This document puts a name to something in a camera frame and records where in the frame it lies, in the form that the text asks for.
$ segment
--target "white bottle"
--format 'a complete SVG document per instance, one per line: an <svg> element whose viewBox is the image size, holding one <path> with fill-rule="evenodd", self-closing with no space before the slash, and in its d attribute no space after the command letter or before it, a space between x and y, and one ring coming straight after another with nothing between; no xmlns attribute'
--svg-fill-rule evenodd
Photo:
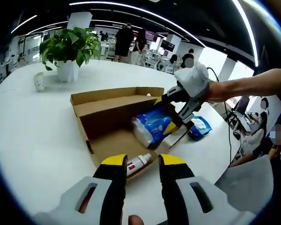
<svg viewBox="0 0 281 225"><path fill-rule="evenodd" d="M127 176L141 169L151 159L151 154L148 153L144 156L138 156L127 162Z"/></svg>

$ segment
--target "cardboard box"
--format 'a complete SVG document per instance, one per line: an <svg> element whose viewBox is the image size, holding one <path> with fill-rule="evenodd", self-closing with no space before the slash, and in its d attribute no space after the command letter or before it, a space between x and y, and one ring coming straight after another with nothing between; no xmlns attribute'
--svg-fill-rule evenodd
<svg viewBox="0 0 281 225"><path fill-rule="evenodd" d="M143 146L133 135L132 117L151 111L163 92L163 88L131 87L71 95L81 135L96 167L110 156L127 154L130 160L150 153L152 158L141 170L144 171L158 159L158 154L167 153L186 134L185 129L169 135L156 149L158 154ZM166 109L170 115L177 115L173 105L167 105Z"/></svg>

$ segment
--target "black cable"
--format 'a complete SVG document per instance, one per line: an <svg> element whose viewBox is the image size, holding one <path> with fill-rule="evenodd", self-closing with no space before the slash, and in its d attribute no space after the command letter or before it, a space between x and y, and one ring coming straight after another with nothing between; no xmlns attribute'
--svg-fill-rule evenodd
<svg viewBox="0 0 281 225"><path fill-rule="evenodd" d="M215 71L210 67L207 67L207 69L212 70L212 72L214 73L217 81L220 82L219 78L217 77L217 75L215 73ZM226 115L228 116L228 110L227 110L226 102L224 102L224 106L225 106ZM230 139L230 125L229 125L229 123L228 123L228 135L229 135L229 145L230 145L230 161L229 161L229 165L230 165L231 164L231 155L232 155L232 153L231 153L232 152L232 146L231 146L231 139Z"/></svg>

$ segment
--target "cardboard box flap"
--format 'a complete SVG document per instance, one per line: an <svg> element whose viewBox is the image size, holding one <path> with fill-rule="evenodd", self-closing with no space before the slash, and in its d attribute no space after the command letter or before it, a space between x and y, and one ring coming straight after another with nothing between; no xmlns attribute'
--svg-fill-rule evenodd
<svg viewBox="0 0 281 225"><path fill-rule="evenodd" d="M71 95L71 103L77 117L91 113L156 99L164 92L163 88L119 88L98 90Z"/></svg>
<svg viewBox="0 0 281 225"><path fill-rule="evenodd" d="M154 87L132 87L132 88L116 88L107 90L96 90L71 95L72 105L80 105L87 102L101 101L109 98L120 98L132 95L147 95L159 97L163 95L164 88Z"/></svg>

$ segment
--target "desk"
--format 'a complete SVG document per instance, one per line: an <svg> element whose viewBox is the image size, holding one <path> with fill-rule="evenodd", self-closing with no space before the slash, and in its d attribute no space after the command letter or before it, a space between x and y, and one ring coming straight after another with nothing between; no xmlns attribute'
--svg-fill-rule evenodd
<svg viewBox="0 0 281 225"><path fill-rule="evenodd" d="M36 92L33 76L46 71L41 63L16 69L0 85L0 169L20 205L29 213L49 211L60 196L95 166L81 138L73 108L72 93L119 87L150 86L168 90L176 85L173 75L150 68L104 60L90 60L74 83L58 83ZM176 104L181 109L183 104ZM195 175L215 183L229 165L228 125L207 103L196 115L213 130L199 142L185 137L172 154L182 157ZM232 158L239 141L231 131ZM127 183L123 224L128 215L141 216L145 224L167 219L161 195L158 163Z"/></svg>

